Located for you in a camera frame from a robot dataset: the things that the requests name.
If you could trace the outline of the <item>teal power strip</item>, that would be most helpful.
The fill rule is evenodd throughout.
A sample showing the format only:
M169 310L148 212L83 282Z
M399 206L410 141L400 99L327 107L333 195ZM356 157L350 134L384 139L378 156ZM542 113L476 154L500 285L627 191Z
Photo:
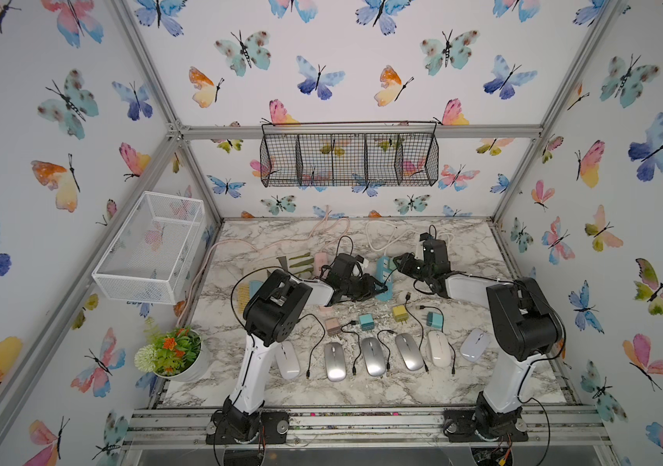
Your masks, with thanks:
M375 298L381 302L388 302L393 298L393 286L390 284L390 277L395 272L395 264L389 256L382 256L378 259L376 265L375 277L386 290L376 295Z

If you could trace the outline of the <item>black cable teal strip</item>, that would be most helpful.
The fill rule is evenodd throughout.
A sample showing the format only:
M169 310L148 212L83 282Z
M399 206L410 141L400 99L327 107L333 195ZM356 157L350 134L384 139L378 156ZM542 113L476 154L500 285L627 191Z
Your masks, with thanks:
M456 351L445 332L445 314L434 306L419 305L422 311L427 311L426 327L428 328L428 355L437 368L448 368L455 374Z

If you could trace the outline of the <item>black charging cable silver mouse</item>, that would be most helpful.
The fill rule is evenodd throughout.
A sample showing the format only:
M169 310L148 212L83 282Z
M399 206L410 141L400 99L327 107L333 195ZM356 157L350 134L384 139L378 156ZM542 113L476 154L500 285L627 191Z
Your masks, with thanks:
M360 348L360 344L362 343L362 337L360 337L360 332L357 330L358 326L358 321L357 320L350 320L350 322L347 322L341 326L341 332L344 335L349 335L351 338L351 345L352 349L351 352L354 355L353 358L353 365L352 365L352 374L356 376L357 374L357 363L360 357L362 356L362 349Z

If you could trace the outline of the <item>teal charger plug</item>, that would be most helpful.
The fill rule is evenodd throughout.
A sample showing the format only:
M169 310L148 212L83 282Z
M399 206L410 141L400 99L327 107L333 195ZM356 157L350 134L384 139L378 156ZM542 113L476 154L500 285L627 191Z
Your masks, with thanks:
M372 331L375 328L375 320L372 314L364 314L358 317L358 324L362 331Z

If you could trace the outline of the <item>pink charger plug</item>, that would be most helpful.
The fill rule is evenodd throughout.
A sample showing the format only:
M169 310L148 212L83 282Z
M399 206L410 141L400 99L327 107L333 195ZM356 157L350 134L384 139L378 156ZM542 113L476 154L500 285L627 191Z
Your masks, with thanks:
M328 318L325 320L325 330L327 330L327 335L335 336L341 332L342 324L338 318Z

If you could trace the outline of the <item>yellow green charger plug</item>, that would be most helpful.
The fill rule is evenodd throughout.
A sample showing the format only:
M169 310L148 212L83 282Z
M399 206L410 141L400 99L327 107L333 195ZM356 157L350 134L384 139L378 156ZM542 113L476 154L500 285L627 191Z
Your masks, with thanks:
M396 322L407 322L410 314L405 305L397 305L392 308L392 316Z

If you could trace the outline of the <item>lavender mouse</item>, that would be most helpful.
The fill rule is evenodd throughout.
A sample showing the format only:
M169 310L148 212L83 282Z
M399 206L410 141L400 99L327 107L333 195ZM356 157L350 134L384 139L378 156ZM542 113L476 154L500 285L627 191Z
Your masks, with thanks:
M492 335L483 329L472 330L459 349L461 356L469 362L477 362L489 345L492 343Z

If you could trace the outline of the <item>white wireless mouse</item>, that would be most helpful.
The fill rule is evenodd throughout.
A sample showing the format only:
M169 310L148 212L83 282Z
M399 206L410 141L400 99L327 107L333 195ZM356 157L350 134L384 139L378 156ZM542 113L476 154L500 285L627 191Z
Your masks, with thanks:
M281 377L284 380L293 380L299 376L300 367L298 356L290 341L285 341L280 344L279 349L276 351L276 363Z

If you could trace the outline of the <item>black charging cable white mouse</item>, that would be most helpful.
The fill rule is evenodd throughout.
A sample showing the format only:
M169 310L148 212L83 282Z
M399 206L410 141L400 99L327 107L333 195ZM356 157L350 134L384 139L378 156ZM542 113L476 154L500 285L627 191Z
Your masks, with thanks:
M314 344L314 346L312 347L312 349L310 349L310 352L309 352L308 364L307 364L307 368L306 368L306 372L305 372L306 379L309 380L310 377L311 377L311 369L312 369L312 364L313 364L313 355L314 355L316 349L318 349L319 345L321 345L321 343L323 343L323 341L325 340L325 336L327 336L327 328L325 328L325 324L323 324L323 322L314 314L305 315L302 318L300 318L300 320L305 320L306 318L313 318L313 320L315 320L316 324L318 324L318 326L319 326L319 328L321 329L321 332L322 332L321 337Z

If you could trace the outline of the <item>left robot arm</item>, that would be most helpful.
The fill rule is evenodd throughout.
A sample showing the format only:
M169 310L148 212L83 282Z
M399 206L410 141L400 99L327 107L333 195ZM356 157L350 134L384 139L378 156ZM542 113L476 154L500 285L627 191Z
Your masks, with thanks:
M328 307L345 301L366 301L388 290L388 284L362 271L362 259L339 254L321 267L318 279L300 279L279 266L243 310L245 351L235 388L224 400L215 422L232 439L244 443L261 433L261 409L271 359L298 324L308 305Z

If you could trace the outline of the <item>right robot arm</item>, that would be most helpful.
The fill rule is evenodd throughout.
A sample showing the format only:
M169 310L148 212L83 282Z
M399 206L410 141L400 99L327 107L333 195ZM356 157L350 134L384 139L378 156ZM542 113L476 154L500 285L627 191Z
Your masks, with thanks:
M504 280L454 271L446 242L430 233L421 235L421 248L421 259L411 252L394 257L395 271L425 283L431 294L479 304L491 313L498 362L478 394L470 427L485 439L525 441L518 429L523 388L534 365L552 359L550 351L566 333L562 320L535 278Z

